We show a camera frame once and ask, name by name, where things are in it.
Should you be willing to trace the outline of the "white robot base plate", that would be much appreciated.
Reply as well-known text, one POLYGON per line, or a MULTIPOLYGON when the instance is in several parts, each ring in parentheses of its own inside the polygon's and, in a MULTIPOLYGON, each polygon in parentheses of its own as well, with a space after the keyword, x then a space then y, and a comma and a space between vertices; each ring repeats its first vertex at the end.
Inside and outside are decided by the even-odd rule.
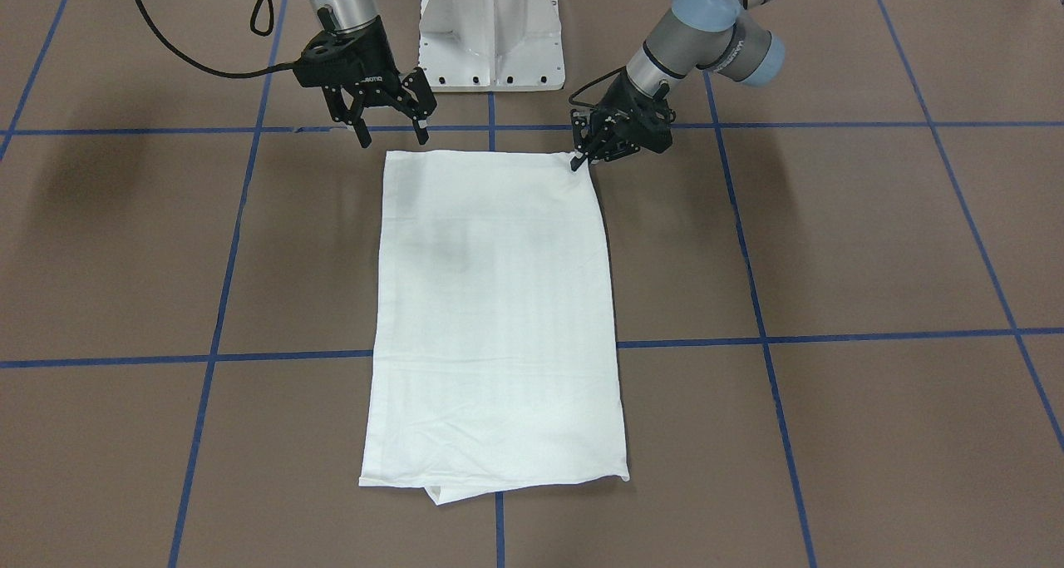
POLYGON ((421 0, 418 65, 434 93, 558 91, 559 0, 421 0))

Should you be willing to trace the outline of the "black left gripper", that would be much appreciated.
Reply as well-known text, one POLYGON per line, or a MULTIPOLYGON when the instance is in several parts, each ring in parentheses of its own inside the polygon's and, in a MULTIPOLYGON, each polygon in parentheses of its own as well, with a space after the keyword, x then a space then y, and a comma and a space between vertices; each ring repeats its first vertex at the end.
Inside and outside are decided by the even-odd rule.
POLYGON ((675 111, 667 102, 670 83, 658 80, 649 95, 628 78, 627 69, 614 69, 593 79, 570 95, 573 155, 570 170, 597 162, 611 162, 641 151, 662 154, 672 146, 670 126, 675 111), (578 101, 578 95, 609 80, 597 103, 578 101))

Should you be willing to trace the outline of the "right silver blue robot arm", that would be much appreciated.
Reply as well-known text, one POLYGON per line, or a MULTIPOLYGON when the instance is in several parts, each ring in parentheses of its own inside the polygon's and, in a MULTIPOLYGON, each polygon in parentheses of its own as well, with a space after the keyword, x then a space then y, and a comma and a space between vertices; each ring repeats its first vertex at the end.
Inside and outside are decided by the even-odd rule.
POLYGON ((399 71, 376 0, 307 1, 322 31, 290 63, 300 86, 322 91, 332 121, 356 133, 361 147, 372 143, 367 108, 400 112, 418 143, 428 143, 436 96, 421 67, 399 71))

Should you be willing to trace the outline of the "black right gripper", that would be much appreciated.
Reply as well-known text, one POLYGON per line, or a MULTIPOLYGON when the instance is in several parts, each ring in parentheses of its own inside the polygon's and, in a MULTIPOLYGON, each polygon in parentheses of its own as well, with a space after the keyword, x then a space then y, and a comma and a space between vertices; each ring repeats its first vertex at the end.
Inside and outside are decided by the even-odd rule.
POLYGON ((293 65, 293 74, 300 86, 322 91, 332 121, 352 131, 364 150, 372 143, 362 118, 365 108, 398 110, 411 118, 418 143, 429 140, 436 94, 422 67, 401 78, 380 16, 348 34, 317 34, 293 65))

